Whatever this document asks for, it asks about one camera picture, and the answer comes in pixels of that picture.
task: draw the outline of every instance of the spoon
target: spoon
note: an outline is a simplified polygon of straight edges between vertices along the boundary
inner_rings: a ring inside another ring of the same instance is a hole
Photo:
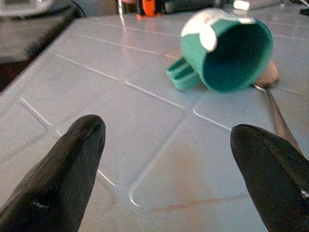
[[[272,86],[274,83],[279,81],[279,71],[277,66],[275,65],[274,61],[270,61],[268,66],[266,67],[265,71],[259,76],[259,78],[253,83],[253,86],[256,87],[258,90],[261,90],[265,92],[268,96],[268,99],[271,103],[271,107],[273,110],[273,114],[275,117],[276,122],[276,130],[277,135],[281,138],[287,140],[290,142],[290,144],[302,155],[303,152],[298,146],[295,138],[293,137],[290,129],[288,128],[280,110],[279,107],[272,96],[269,87]]]

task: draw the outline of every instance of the gray table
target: gray table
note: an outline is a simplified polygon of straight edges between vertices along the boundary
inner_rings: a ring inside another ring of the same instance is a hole
[[[274,36],[272,92],[309,157],[309,17],[300,6],[250,15]],[[0,97],[0,204],[79,116],[100,115],[106,146],[80,231],[266,231],[233,159],[247,123],[274,131],[267,97],[249,87],[177,91],[165,70],[192,13],[76,20]]]

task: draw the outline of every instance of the green cup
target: green cup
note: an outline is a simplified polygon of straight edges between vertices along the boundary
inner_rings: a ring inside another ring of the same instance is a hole
[[[182,57],[168,68],[167,75],[178,90],[202,82],[213,91],[237,91],[262,74],[272,49],[272,35],[264,23],[206,9],[184,25]]]

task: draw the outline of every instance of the orange object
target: orange object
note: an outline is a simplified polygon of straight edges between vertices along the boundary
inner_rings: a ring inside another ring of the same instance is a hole
[[[153,16],[155,14],[155,0],[142,0],[145,15]]]

